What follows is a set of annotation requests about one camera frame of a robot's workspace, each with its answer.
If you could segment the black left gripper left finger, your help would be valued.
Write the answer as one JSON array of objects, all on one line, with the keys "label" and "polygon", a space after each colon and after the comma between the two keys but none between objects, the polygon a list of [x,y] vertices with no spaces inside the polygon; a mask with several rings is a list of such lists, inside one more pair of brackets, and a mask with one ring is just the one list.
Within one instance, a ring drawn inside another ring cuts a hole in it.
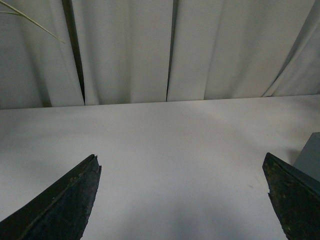
[{"label": "black left gripper left finger", "polygon": [[79,240],[96,199],[102,167],[91,154],[0,223],[2,240]]}]

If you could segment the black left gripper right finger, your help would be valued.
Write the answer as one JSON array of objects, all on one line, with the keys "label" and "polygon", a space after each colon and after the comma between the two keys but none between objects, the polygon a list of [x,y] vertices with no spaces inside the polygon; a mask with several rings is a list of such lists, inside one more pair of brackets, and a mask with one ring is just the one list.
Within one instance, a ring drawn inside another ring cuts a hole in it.
[{"label": "black left gripper right finger", "polygon": [[271,153],[262,169],[269,199],[289,240],[320,238],[320,182]]}]

